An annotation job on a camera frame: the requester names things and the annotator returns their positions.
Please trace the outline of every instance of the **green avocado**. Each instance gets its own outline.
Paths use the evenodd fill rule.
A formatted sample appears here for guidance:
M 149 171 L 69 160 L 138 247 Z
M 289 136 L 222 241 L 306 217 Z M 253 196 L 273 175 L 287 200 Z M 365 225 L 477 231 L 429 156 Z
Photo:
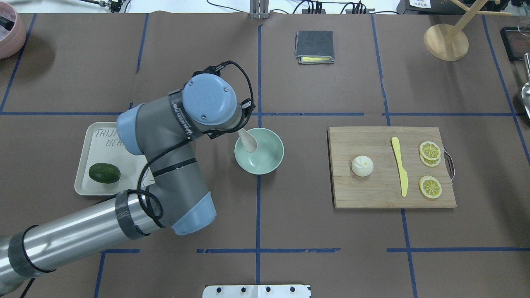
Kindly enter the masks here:
M 99 183 L 111 184 L 120 180 L 121 172 L 110 163 L 95 163 L 89 169 L 89 177 Z

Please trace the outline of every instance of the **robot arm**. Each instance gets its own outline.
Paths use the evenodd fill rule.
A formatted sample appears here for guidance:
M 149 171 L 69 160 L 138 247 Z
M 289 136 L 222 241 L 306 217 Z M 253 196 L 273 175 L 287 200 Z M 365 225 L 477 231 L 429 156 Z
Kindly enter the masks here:
M 238 67 L 249 84 L 251 98 L 241 104 L 219 77 L 228 64 Z M 196 72 L 183 89 L 121 114 L 118 135 L 130 153 L 146 156 L 155 184 L 120 192 L 12 237 L 0 236 L 0 296 L 26 279 L 166 226 L 186 235 L 210 224 L 216 211 L 189 142 L 241 129 L 254 107 L 249 78 L 228 61 Z

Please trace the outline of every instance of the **pink pot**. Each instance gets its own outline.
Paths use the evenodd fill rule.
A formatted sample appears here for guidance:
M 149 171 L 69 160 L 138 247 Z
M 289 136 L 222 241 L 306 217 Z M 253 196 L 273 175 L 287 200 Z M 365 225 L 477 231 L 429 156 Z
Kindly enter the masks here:
M 0 2 L 0 12 L 3 14 L 7 13 L 8 15 L 15 14 L 15 20 L 11 20 L 15 22 L 15 26 L 13 26 L 13 29 L 11 29 L 6 37 L 0 39 L 0 59 L 3 59 L 13 56 L 24 46 L 24 42 L 26 41 L 26 28 L 19 14 L 16 13 L 11 5 Z

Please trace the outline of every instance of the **gray towel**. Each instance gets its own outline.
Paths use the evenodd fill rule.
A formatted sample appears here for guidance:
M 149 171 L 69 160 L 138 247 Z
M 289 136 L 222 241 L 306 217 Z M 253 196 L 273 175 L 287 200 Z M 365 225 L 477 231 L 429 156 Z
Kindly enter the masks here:
M 333 31 L 298 31 L 295 57 L 301 64 L 335 62 Z

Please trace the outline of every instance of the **yellow knife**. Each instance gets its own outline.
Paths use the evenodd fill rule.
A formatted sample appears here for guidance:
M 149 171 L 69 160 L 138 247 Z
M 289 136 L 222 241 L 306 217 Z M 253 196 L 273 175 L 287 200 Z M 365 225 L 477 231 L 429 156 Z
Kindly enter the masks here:
M 401 148 L 399 146 L 399 139 L 397 137 L 392 137 L 392 149 L 394 149 L 394 155 L 396 156 L 397 169 L 399 170 L 399 180 L 401 182 L 401 196 L 407 196 L 407 190 L 409 190 L 409 175 L 407 171 L 403 168 L 403 163 L 401 162 Z

